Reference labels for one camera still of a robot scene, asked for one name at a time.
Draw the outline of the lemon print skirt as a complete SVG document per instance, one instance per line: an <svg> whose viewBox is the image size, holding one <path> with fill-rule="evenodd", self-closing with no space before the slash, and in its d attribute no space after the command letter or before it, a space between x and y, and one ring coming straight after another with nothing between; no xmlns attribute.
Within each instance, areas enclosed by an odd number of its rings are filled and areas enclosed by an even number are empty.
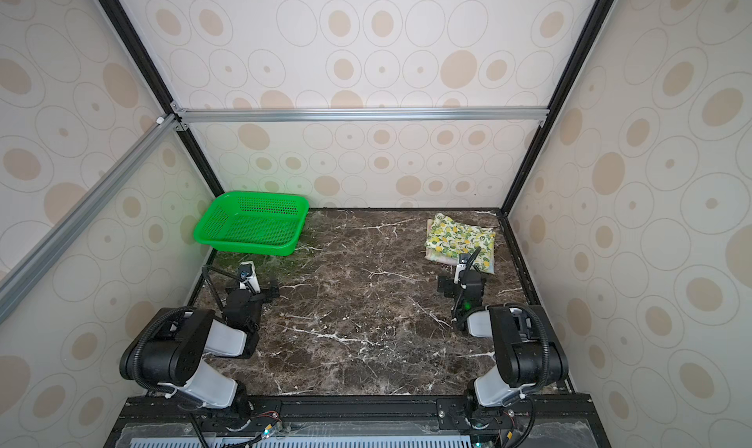
<svg viewBox="0 0 752 448"><path fill-rule="evenodd" d="M456 222L450 216L438 213L427 223L426 253L456 258L480 248L480 262L495 262L495 230Z"/></svg>

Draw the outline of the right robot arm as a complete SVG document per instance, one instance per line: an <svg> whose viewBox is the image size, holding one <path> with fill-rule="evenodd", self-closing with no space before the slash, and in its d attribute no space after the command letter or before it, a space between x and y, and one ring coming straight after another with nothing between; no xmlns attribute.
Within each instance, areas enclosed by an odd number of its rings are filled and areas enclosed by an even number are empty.
<svg viewBox="0 0 752 448"><path fill-rule="evenodd" d="M493 342L495 366L466 390L469 411L508 407L568 378L569 364L540 305L485 305L486 278L475 265L476 249L460 254L453 277L438 277L438 291L454 301L452 322L460 332Z"/></svg>

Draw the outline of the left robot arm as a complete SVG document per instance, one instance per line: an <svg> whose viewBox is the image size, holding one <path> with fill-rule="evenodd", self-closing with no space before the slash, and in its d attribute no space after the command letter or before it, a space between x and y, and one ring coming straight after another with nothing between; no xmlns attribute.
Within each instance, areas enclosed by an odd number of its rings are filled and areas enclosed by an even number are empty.
<svg viewBox="0 0 752 448"><path fill-rule="evenodd" d="M252 261L241 263L236 274L206 265L202 277L219 310L159 310L123 352L119 373L165 397L180 395L200 409L245 417L252 406L244 383L225 377L205 357L251 358L260 341L264 305L279 296L280 286L271 279L262 287Z"/></svg>

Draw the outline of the pastel floral skirt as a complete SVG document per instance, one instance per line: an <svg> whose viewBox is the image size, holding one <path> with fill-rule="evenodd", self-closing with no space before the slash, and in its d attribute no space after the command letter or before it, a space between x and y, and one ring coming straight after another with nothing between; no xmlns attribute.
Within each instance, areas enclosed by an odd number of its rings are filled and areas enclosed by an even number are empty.
<svg viewBox="0 0 752 448"><path fill-rule="evenodd" d="M452 266L452 267L456 267L457 265L456 258L446 257L442 254L434 253L432 252L432 250L429 250L426 253L425 258L429 261L437 262L437 263ZM491 260L490 262L486 261L486 262L481 263L480 258L478 258L475 264L479 267L482 273L487 273L491 275L495 273L495 266L494 266L495 262L493 260Z"/></svg>

